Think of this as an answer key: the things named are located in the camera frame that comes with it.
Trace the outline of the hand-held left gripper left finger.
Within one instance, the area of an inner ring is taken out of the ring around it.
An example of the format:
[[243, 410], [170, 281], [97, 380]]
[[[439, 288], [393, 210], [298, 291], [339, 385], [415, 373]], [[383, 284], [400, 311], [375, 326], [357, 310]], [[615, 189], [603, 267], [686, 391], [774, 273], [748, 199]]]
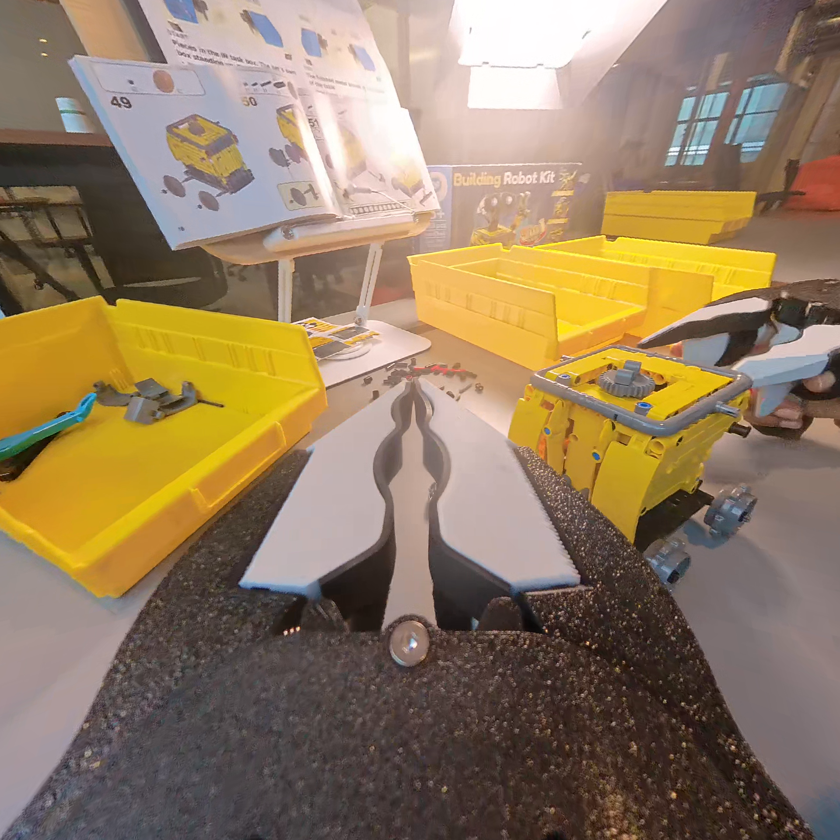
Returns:
[[351, 626], [381, 626], [396, 559], [390, 485], [403, 465], [412, 381], [308, 448], [308, 459], [240, 585], [331, 601]]

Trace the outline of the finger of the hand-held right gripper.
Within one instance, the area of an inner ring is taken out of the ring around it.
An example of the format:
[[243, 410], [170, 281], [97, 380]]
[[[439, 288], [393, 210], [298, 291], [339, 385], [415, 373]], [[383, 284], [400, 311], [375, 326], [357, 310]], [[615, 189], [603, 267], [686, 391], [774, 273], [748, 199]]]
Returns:
[[680, 344], [691, 364], [728, 368], [790, 341], [774, 318], [787, 291], [744, 291], [707, 304], [640, 340], [641, 350]]
[[754, 403], [756, 415], [772, 413], [800, 382], [825, 371], [833, 371], [838, 382], [838, 349], [837, 325], [812, 325], [793, 341], [735, 363], [732, 368], [752, 381], [749, 407], [744, 416], [751, 403]]

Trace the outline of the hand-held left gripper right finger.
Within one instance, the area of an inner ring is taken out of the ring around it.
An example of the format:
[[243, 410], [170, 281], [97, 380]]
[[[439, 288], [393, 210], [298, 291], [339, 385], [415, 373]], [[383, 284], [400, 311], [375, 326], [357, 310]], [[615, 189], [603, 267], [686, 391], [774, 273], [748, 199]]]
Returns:
[[573, 556], [513, 443], [421, 383], [428, 565], [436, 625], [473, 628], [495, 599], [521, 606], [532, 593], [581, 584]]

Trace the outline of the yellow toy brick vehicle model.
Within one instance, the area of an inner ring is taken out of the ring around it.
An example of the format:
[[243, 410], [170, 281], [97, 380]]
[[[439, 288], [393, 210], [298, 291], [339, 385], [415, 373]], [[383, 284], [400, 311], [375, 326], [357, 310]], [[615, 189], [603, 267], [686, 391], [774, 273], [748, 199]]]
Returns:
[[607, 346], [532, 374], [508, 436], [564, 476], [673, 585], [690, 556], [677, 531], [705, 509], [710, 536], [728, 540], [758, 499], [737, 484], [701, 485], [713, 446], [747, 437], [747, 375]]

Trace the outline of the pile of black brick parts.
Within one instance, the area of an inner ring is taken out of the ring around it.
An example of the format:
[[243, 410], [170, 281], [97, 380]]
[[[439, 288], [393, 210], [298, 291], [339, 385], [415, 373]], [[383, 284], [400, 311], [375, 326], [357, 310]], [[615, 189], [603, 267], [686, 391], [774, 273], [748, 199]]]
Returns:
[[388, 365], [385, 368], [381, 385], [384, 388], [392, 388], [424, 377], [440, 380], [437, 388], [456, 401], [460, 400], [462, 395], [470, 390], [478, 392], [483, 390], [483, 386], [478, 383], [478, 374], [459, 364], [431, 363], [420, 365], [414, 358]]

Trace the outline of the yellow storage bin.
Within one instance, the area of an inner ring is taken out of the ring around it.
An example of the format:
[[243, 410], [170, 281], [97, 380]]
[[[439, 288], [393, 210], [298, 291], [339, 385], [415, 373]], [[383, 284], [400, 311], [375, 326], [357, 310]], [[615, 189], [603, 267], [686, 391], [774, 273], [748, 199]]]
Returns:
[[714, 285], [706, 271], [520, 246], [408, 261], [421, 322], [531, 371], [644, 339], [711, 302]]
[[756, 250], [603, 235], [540, 245], [539, 249], [708, 275], [713, 301], [770, 287], [777, 259], [774, 253]]
[[94, 403], [11, 482], [2, 532], [97, 596], [118, 596], [312, 428], [327, 406], [305, 329], [99, 297], [2, 319], [2, 438], [94, 385], [154, 380], [199, 403], [150, 425]]
[[713, 245], [749, 224], [756, 199], [756, 192], [747, 191], [609, 192], [601, 234]]

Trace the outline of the building instruction booklet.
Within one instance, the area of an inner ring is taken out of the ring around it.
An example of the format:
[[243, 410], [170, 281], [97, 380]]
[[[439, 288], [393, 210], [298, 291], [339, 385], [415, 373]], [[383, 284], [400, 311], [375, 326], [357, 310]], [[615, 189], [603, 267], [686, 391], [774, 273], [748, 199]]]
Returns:
[[162, 62], [70, 62], [173, 250], [438, 210], [359, 2], [135, 2]]

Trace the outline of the grey desk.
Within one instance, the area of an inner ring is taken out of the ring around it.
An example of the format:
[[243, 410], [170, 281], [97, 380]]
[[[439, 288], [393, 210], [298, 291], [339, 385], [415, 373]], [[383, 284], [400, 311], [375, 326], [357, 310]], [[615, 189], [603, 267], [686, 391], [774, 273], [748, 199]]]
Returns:
[[293, 451], [126, 605], [2, 555], [2, 838], [838, 838], [838, 429], [724, 439], [670, 594], [533, 476], [584, 584], [537, 632], [392, 627], [237, 586], [306, 468]]

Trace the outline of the orange beanbag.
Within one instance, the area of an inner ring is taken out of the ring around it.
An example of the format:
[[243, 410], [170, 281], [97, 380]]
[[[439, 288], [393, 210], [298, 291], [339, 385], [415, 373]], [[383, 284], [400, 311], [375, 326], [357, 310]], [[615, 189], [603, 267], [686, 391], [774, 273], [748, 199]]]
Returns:
[[786, 207], [792, 211], [839, 212], [839, 155], [802, 163]]

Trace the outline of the yellow printed sticker sheet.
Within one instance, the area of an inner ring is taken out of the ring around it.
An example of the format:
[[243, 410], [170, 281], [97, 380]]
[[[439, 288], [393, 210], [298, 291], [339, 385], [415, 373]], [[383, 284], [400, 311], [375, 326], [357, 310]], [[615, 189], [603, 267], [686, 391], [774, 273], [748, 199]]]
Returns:
[[305, 318], [294, 325], [305, 329], [317, 361], [354, 352], [379, 337], [379, 332], [357, 324], [334, 324], [319, 318]]

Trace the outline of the building windows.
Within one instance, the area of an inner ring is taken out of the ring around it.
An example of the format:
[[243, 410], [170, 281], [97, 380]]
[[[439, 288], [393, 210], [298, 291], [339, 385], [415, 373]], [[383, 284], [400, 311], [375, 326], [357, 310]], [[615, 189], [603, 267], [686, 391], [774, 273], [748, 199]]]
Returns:
[[[790, 85], [754, 77], [740, 95], [724, 138], [725, 144], [741, 148], [740, 162], [759, 159]], [[721, 116], [730, 98], [730, 83], [699, 95], [690, 87], [679, 107], [672, 140], [665, 154], [665, 167], [695, 167], [705, 164]]]

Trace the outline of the pile of grey brick pieces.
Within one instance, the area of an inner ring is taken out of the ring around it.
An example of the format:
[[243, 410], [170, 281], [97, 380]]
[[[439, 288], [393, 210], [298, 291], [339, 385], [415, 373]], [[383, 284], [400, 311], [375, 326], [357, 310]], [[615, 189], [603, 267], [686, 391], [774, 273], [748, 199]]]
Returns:
[[124, 420], [141, 425], [152, 425], [200, 404], [215, 408], [225, 407], [220, 402], [201, 397], [196, 386], [190, 381], [182, 383], [179, 393], [172, 392], [154, 379], [135, 383], [132, 392], [119, 392], [104, 381], [95, 382], [93, 390], [98, 404], [124, 408]]

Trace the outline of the printed cardboard toy box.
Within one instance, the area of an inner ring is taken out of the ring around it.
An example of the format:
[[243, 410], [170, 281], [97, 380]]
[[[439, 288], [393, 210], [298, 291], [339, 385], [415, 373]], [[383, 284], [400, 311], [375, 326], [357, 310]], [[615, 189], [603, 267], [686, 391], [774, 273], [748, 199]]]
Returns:
[[439, 208], [414, 253], [560, 242], [580, 168], [578, 162], [429, 166]]

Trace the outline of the teal brick separator tool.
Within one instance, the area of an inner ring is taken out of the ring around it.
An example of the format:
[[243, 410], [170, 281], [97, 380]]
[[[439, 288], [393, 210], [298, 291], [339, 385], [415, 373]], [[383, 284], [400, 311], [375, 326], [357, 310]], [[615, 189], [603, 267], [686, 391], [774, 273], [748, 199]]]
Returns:
[[52, 438], [75, 425], [82, 424], [91, 414], [91, 410], [96, 401], [97, 394], [95, 392], [88, 393], [68, 413], [60, 414], [22, 433], [2, 438], [1, 460], [7, 460], [20, 455], [39, 442], [47, 438]]

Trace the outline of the dark wooden shelf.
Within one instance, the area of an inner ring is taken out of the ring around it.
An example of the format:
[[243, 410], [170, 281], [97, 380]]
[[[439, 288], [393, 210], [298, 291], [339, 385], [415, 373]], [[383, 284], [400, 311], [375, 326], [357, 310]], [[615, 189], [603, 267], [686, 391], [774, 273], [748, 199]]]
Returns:
[[80, 198], [92, 248], [118, 300], [205, 309], [228, 293], [222, 262], [200, 248], [173, 250], [108, 138], [95, 133], [1, 131], [2, 187], [71, 187]]

